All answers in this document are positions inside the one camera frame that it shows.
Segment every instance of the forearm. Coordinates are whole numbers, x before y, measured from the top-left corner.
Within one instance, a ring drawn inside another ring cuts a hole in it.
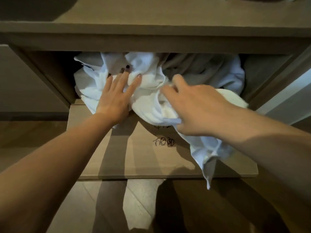
[[[112,124],[93,115],[0,174],[0,227],[44,231]]]
[[[218,137],[311,202],[311,135],[247,109],[230,116]]]

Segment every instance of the left hand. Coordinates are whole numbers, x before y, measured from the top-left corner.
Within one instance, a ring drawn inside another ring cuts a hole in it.
[[[121,69],[114,81],[112,76],[108,76],[96,108],[96,114],[103,114],[105,119],[109,119],[113,126],[128,116],[130,98],[142,82],[142,75],[139,74],[127,90],[123,92],[128,76],[129,72],[124,71],[124,69]]]

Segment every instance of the laundry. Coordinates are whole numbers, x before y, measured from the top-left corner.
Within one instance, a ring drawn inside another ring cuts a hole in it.
[[[130,85],[138,74],[142,83],[130,99],[133,111],[152,125],[172,125],[176,128],[181,119],[173,110],[159,88],[171,84],[174,74],[182,74],[189,85],[212,85],[229,102],[247,107],[238,94],[244,85],[244,71],[237,55],[229,54],[179,54],[179,53],[100,53],[83,52],[74,58],[83,67],[74,74],[76,92],[94,114],[105,86],[107,75],[115,79],[120,69],[130,65],[128,78]],[[226,158],[232,148],[214,137],[181,137],[190,144],[191,155],[210,183],[218,158]]]

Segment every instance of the fingernail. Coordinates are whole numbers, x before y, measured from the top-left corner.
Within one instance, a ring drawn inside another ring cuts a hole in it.
[[[130,71],[130,66],[129,66],[129,65],[126,66],[125,71],[126,71],[126,72],[129,72],[129,71]]]

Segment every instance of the hand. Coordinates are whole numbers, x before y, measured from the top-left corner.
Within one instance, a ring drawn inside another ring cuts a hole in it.
[[[132,84],[123,92],[127,84],[129,72],[122,68],[115,80],[108,76],[103,93],[99,99],[96,114],[103,114],[109,119],[112,126],[120,123],[128,116],[128,103],[136,88],[142,82],[142,75],[139,74]]]
[[[180,74],[172,81],[175,86],[164,86],[161,93],[182,119],[177,130],[184,135],[217,136],[221,125],[230,119],[231,111],[238,108],[212,86],[189,86]]]

